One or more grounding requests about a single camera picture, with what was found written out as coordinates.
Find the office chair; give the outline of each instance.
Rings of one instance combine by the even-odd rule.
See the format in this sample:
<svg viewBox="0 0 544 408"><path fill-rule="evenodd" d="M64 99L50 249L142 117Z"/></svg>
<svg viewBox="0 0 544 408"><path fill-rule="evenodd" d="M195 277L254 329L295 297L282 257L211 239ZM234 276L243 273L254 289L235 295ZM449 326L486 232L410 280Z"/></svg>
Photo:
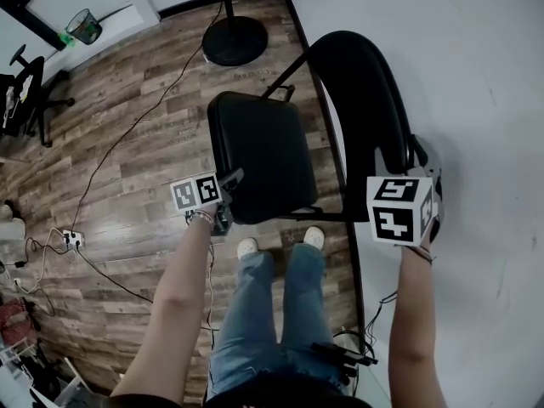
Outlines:
<svg viewBox="0 0 544 408"><path fill-rule="evenodd" d="M71 107L76 103L76 101L74 99L62 99L55 101L48 100L54 87L60 81L68 78L68 73L66 71L58 72L51 82L42 87L43 66L45 65L45 59L42 56L39 56L31 63L28 63L22 57L25 48L26 45L19 48L9 62L9 65L19 62L23 66L23 71L17 77L0 74L0 134L16 137L19 135L20 128L28 123L25 128L25 134L35 136L36 132L34 132L32 128L37 121L42 145L51 147L52 142L45 141L43 112L46 109L55 107L57 105L67 105L68 107ZM32 80L30 87L28 88L26 100L24 102L16 101L17 105L10 112L10 118L4 122L3 116L4 112L6 111L5 94L7 93L8 88L14 87L14 97L15 99L18 99L23 88L23 83L29 76L32 76Z"/></svg>
<svg viewBox="0 0 544 408"><path fill-rule="evenodd" d="M338 213L313 207L309 149L297 107L289 103L294 87L287 88L286 101L269 97L304 62L325 85L342 127L347 165ZM368 222L366 179L377 174L376 148L390 174L405 174L419 147L385 58L351 31L319 39L261 97L220 93L208 106L208 119L218 180L227 183L238 224L272 218Z"/></svg>

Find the wastebasket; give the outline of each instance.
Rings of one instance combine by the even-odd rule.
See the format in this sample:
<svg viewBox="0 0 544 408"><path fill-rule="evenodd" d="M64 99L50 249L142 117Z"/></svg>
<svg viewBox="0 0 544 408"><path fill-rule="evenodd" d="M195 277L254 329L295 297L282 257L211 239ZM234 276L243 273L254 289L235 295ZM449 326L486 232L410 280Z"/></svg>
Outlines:
<svg viewBox="0 0 544 408"><path fill-rule="evenodd" d="M82 43L90 45L99 38L102 26L93 17L91 11L84 9L70 21L66 31Z"/></svg>

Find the black round base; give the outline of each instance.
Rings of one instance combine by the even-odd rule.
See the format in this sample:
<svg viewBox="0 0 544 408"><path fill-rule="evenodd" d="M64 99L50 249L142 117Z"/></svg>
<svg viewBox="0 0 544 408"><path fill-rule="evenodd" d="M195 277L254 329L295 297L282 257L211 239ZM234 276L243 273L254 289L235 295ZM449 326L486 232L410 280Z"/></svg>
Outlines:
<svg viewBox="0 0 544 408"><path fill-rule="evenodd" d="M207 30L202 39L202 50L214 64L239 66L263 54L268 42L266 29L257 20L235 17L235 33L232 35L225 18Z"/></svg>

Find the power strip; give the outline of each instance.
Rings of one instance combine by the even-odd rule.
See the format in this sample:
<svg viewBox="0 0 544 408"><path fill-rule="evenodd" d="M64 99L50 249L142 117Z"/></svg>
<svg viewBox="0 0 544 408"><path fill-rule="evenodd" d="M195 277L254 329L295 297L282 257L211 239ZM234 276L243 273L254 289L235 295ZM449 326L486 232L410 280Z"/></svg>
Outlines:
<svg viewBox="0 0 544 408"><path fill-rule="evenodd" d="M83 233L77 231L69 231L65 229L62 231L64 235L65 244L68 249L83 249L85 247L85 241L83 239Z"/></svg>

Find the floor board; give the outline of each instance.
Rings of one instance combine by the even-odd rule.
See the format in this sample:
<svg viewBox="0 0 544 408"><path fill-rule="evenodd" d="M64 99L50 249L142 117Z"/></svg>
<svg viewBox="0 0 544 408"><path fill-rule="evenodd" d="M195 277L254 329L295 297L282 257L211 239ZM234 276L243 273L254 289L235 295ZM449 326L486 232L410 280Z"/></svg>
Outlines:
<svg viewBox="0 0 544 408"><path fill-rule="evenodd" d="M83 231L85 255L114 280L148 298L185 221L174 209L169 183L214 169L207 122L207 104L225 90L260 94L301 53L297 33L283 0L240 0L237 14L261 20L269 32L265 54L240 68L208 64L201 53L184 78L112 151L96 174L75 230ZM28 167L3 165L2 198L17 202L28 234L45 241L52 227L69 227L90 173L127 128L164 93L185 61L198 47L218 5L199 8L164 20L95 56L71 72L54 96L76 99L70 109L55 110L49 123L53 148L37 138L4 139L0 151L31 161ZM339 209L337 175L326 126L309 69L304 66L288 81L301 112L318 184L318 205ZM273 286L275 321L281 332L281 299L286 261L308 222L274 219L235 225L225 238L213 240L216 262L214 326L220 326L235 288L236 245L248 236L273 252L278 276ZM333 330L356 326L356 306L349 244L343 224L318 223L326 232L325 307ZM5 263L24 259L21 243L0 246ZM31 253L23 269L10 270L27 288L40 275L41 253ZM150 305L132 297L98 275L81 259L75 263L48 253L41 283L56 309L55 317L39 313L41 337L52 357L70 356L95 387L111 390L136 354L149 322ZM0 277L5 298L14 287ZM39 292L33 299L42 307ZM210 304L207 292L207 307ZM186 402L198 403L207 384L211 339L202 331L192 360Z"/></svg>

